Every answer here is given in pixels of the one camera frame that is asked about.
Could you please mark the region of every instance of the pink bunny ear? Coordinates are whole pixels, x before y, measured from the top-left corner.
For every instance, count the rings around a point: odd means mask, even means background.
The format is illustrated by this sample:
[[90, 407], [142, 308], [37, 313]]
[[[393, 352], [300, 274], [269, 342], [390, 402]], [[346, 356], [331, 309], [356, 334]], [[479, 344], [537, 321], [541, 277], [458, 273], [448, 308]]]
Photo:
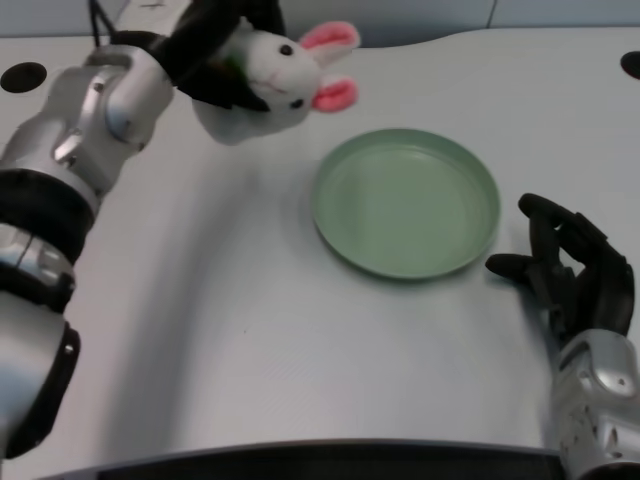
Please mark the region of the pink bunny ear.
[[359, 47], [360, 34], [350, 23], [327, 22], [304, 35], [299, 43], [321, 67], [325, 67]]
[[313, 108], [321, 112], [339, 112], [358, 101], [355, 80], [345, 76], [328, 76], [313, 99]]

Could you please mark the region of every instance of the white table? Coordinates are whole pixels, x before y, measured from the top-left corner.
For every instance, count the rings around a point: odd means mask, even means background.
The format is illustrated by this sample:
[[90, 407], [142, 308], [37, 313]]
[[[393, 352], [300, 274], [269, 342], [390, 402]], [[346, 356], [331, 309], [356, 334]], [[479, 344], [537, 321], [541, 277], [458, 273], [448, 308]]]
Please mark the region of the white table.
[[[0, 68], [60, 69], [89, 49], [2, 40]], [[491, 252], [529, 251], [516, 203], [531, 191], [579, 209], [638, 266], [640, 82], [619, 67], [631, 50], [640, 29], [361, 50], [338, 66], [360, 82], [358, 106], [235, 148], [214, 144], [178, 95], [78, 262], [67, 317], [83, 351], [54, 432], [5, 478], [298, 439], [553, 447], [550, 364], [528, 297], [481, 263], [404, 287], [351, 271], [314, 231], [310, 184], [354, 135], [425, 129], [493, 172], [503, 215]], [[0, 141], [45, 92], [0, 95]], [[630, 337], [640, 345], [637, 322]]]

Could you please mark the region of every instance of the white plush rabbit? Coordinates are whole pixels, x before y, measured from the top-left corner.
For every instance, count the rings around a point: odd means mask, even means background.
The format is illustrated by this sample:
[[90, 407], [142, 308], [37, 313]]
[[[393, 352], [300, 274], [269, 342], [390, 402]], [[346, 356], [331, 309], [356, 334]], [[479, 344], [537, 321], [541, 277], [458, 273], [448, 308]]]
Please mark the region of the white plush rabbit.
[[270, 111], [228, 110], [194, 101], [196, 113], [214, 139], [233, 145], [297, 125], [311, 109], [343, 110], [358, 99], [355, 81], [324, 75], [322, 69], [359, 45], [358, 31], [345, 22], [319, 25], [299, 43], [243, 24], [213, 61], [237, 69]]

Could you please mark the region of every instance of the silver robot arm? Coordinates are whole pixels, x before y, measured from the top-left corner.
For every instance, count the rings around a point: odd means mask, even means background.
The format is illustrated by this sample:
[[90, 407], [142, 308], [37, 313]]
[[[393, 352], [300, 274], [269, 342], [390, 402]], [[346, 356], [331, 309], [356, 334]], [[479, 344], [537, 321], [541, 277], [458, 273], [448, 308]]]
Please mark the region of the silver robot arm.
[[62, 316], [73, 263], [172, 98], [143, 49], [100, 47], [56, 79], [0, 158], [0, 458], [32, 449], [53, 426], [80, 349]]
[[[633, 270], [581, 214], [533, 194], [519, 207], [532, 255], [493, 255], [487, 268], [530, 288], [549, 311], [559, 350], [551, 418], [567, 477], [640, 478], [640, 378], [626, 338]], [[577, 277], [560, 262], [561, 248], [585, 265]]]

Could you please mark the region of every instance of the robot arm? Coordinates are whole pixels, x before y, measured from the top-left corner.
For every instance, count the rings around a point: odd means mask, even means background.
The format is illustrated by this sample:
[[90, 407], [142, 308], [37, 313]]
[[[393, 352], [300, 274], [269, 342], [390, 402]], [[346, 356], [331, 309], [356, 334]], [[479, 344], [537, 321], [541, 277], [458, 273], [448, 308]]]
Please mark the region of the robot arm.
[[[519, 206], [529, 217], [532, 256], [493, 255], [487, 268], [529, 287], [549, 311], [560, 350], [551, 417], [568, 478], [638, 478], [640, 378], [626, 338], [633, 270], [581, 214], [532, 194]], [[561, 248], [585, 264], [577, 277], [560, 262]]]
[[[170, 37], [111, 28], [112, 44], [99, 46], [96, 35], [84, 65], [55, 80], [42, 111], [8, 143], [0, 157], [0, 461], [35, 448], [53, 427], [80, 352], [63, 317], [73, 264], [124, 162], [151, 141], [174, 86], [198, 75], [241, 15], [283, 28], [277, 5], [193, 0]], [[90, 6], [101, 14], [96, 0]], [[242, 98], [230, 101], [260, 106], [250, 91], [234, 92]]]

